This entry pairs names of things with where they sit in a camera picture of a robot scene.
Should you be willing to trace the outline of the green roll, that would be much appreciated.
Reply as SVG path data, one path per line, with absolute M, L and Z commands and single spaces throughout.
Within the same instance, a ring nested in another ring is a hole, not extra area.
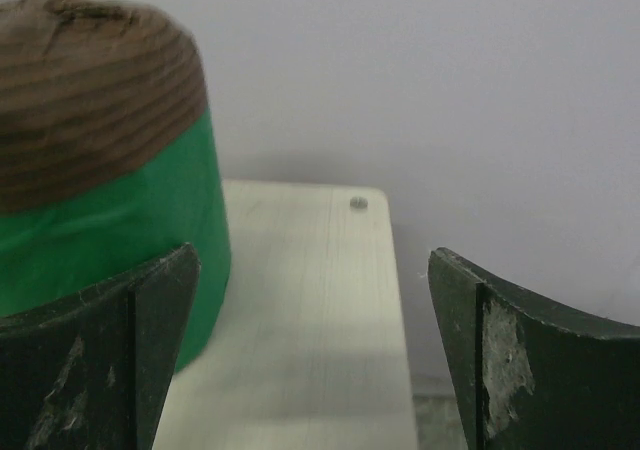
M 75 293 L 183 243 L 202 269 L 178 368 L 204 349 L 231 265 L 192 34 L 132 2 L 2 0 L 2 313 Z

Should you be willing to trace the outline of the white two-tier shelf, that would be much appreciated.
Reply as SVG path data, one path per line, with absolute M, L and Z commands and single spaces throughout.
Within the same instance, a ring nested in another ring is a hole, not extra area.
M 224 304 L 171 383 L 155 447 L 415 448 L 385 194 L 227 180 L 224 195 Z

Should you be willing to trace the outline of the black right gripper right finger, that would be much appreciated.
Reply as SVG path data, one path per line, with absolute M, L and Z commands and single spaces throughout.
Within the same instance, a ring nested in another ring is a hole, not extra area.
M 469 448 L 638 448 L 638 327 L 444 247 L 429 256 L 428 282 Z

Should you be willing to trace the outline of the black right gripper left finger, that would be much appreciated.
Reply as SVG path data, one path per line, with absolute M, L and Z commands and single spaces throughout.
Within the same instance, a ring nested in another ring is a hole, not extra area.
M 2 318 L 2 448 L 151 448 L 200 268 L 183 244 Z

